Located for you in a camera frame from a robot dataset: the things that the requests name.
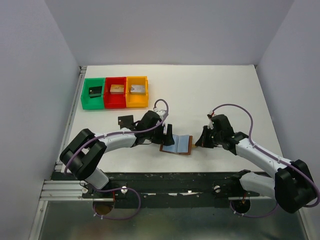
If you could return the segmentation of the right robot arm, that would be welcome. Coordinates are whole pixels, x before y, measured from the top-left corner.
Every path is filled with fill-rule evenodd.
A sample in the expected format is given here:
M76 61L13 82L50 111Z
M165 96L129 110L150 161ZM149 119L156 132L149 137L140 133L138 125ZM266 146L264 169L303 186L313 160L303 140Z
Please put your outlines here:
M253 142L249 135L241 131L234 132L224 114L211 113L207 117L209 124L203 127L195 143L197 147L222 147L250 161L267 174L264 176L250 170L240 171L230 183L230 191L234 195L255 192L274 199L283 210L291 214L317 201L319 191L305 162L278 156Z

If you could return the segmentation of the black VIP card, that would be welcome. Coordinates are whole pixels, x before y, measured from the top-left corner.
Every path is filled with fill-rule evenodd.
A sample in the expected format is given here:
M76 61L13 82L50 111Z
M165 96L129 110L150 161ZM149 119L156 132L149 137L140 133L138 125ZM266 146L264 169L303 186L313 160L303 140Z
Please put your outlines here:
M119 116L117 119L117 122L120 128L132 126L134 123L134 116L133 115Z

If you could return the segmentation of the brown leather card holder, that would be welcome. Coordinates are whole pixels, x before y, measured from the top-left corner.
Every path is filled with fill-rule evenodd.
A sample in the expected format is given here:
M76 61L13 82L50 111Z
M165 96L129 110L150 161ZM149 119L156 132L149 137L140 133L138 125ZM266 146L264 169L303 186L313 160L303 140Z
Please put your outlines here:
M192 135L173 135L174 144L170 146L161 145L159 151L176 155L191 155L193 148Z

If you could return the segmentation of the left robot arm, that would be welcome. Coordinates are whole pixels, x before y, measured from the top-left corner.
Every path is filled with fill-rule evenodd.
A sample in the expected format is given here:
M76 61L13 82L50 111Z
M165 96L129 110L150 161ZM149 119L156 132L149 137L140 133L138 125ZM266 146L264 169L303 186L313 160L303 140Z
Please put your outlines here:
M130 122L120 131L106 134L95 134L88 128L81 130L59 156L77 180L93 186L93 191L101 198L111 191L109 178L98 168L105 153L121 148L132 148L143 145L146 141L158 145L173 145L172 125L166 125L168 110L149 110L141 120Z

